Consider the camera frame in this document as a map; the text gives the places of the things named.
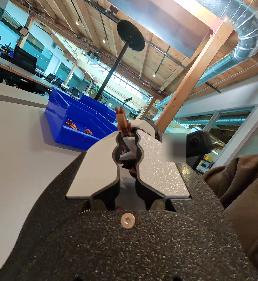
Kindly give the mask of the grey desk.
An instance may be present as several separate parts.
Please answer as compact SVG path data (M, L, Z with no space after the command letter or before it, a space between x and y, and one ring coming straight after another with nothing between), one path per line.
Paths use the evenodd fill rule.
M0 83L0 269L39 196L83 151L54 141L47 104Z

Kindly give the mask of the black pole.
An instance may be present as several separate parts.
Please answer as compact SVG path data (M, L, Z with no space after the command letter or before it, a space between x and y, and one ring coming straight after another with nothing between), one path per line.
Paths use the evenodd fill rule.
M109 73L107 74L105 80L103 81L99 91L95 96L95 100L97 101L101 96L103 90L105 89L106 85L108 84L113 72L116 70L117 66L119 65L124 53L126 52L127 48L131 48L133 51L141 52L145 48L145 39L139 29L133 25L131 22L127 20L120 20L117 23L117 32L121 40L124 42L124 46L120 51L116 61L114 62L113 66L111 67Z

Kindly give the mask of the wooden office table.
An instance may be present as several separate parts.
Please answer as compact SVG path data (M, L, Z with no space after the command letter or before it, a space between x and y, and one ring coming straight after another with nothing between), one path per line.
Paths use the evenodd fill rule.
M0 83L31 93L50 95L53 85L19 66L0 58Z

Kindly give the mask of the heap of orange bricks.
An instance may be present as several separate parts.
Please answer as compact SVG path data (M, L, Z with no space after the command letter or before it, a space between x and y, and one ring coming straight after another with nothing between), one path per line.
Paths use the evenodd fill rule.
M82 125L79 125L78 123L74 122L71 119L68 119L68 120L64 121L64 125L70 127L73 130L80 131L80 132L83 132L85 134L93 136L93 133L91 132L91 130L89 130L88 128L86 128Z

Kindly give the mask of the wooden post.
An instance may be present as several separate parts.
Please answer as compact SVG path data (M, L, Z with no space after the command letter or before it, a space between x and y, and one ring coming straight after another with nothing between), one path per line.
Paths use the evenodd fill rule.
M159 118L155 122L155 125L162 133L165 132L165 130L187 99L188 95L194 89L195 85L207 69L208 65L212 62L216 53L226 42L232 32L233 28L227 23L222 22L214 32L213 36L208 40L207 44L205 45L205 47L195 60L194 64L180 83L179 87L170 98Z

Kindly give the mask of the blue plastic bin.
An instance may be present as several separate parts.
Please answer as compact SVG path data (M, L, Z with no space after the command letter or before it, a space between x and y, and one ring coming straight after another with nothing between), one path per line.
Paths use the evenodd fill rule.
M117 131L115 112L108 107L85 95L76 100L55 87L45 114L56 142L84 150Z

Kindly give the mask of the black office chair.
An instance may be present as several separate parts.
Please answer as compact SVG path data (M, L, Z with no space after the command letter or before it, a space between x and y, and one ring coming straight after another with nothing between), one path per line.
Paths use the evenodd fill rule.
M79 98L79 90L76 87L66 86L64 84L64 81L55 76L54 74L50 73L44 78L44 80L61 89L63 92L74 96L75 98Z

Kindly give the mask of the brown brick assembly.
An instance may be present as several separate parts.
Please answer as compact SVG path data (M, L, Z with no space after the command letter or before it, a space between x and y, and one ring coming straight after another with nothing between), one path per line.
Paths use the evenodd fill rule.
M120 131L124 137L131 137L132 126L126 118L125 109L123 107L115 107L115 112L118 131Z

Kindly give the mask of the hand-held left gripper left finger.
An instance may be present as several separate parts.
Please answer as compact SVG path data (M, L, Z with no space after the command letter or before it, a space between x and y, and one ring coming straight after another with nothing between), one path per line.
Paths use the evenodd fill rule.
M67 199L89 199L114 186L120 181L120 167L115 160L119 132L93 144L84 159L66 194Z

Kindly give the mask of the person's dark jacket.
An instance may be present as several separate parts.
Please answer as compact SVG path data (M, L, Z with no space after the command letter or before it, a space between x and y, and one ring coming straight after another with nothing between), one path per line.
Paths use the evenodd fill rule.
M225 208L244 252L258 270L258 154L212 168L202 179Z

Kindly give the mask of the silver ventilation duct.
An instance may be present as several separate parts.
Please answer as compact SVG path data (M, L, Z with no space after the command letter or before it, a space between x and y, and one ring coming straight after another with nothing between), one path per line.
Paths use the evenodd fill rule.
M233 33L220 47L186 101L258 75L258 1L195 1L182 7L216 29L223 21Z

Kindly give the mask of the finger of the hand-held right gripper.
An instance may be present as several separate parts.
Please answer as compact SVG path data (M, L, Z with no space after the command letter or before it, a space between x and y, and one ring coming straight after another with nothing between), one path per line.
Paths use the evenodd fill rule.
M127 160L136 160L136 142L135 137L119 136L119 162Z
M131 137L136 137L136 131L137 130L142 130L149 134L151 137L159 140L158 137L158 131L159 129L155 125L155 123L149 119L143 120L143 119L137 119L137 120L132 120L131 122Z

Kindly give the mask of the stack of blue bins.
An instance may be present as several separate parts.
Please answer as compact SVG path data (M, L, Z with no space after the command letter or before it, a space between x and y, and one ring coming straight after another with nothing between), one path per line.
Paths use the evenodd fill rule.
M110 122L114 122L116 120L116 112L112 111L108 108L108 106L103 105L102 103L90 98L89 96L82 95L80 98L80 102L93 110L97 113L101 114L103 117L108 119Z

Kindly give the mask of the black computer monitor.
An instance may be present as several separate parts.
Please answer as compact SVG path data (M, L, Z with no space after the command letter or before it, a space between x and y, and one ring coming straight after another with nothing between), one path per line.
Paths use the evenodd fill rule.
M18 45L15 45L12 63L31 74L36 74L37 58L23 50Z

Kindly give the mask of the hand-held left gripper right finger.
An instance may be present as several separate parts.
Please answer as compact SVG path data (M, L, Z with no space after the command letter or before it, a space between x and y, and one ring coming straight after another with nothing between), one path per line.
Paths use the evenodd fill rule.
M189 198L176 164L162 159L162 143L141 129L136 131L136 140L138 181L163 199Z

